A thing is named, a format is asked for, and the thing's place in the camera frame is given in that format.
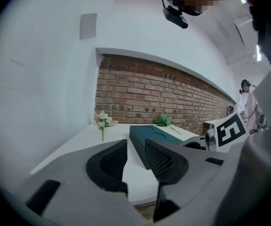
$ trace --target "white ceiling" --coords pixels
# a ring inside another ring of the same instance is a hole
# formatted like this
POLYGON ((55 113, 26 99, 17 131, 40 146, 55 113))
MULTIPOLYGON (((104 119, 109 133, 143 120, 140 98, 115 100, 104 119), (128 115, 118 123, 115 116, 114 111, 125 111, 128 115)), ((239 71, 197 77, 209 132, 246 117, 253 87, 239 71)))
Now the white ceiling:
MULTIPOLYGON (((162 9, 161 0, 149 1, 159 3, 162 9)), ((253 46, 245 46, 234 24, 236 19, 248 16, 248 4, 242 4, 240 0, 220 1, 220 5, 208 7, 207 11, 198 17, 184 14, 186 20, 195 23, 213 41, 229 66, 235 63, 252 63, 254 60, 256 33, 253 29, 246 33, 253 46)))

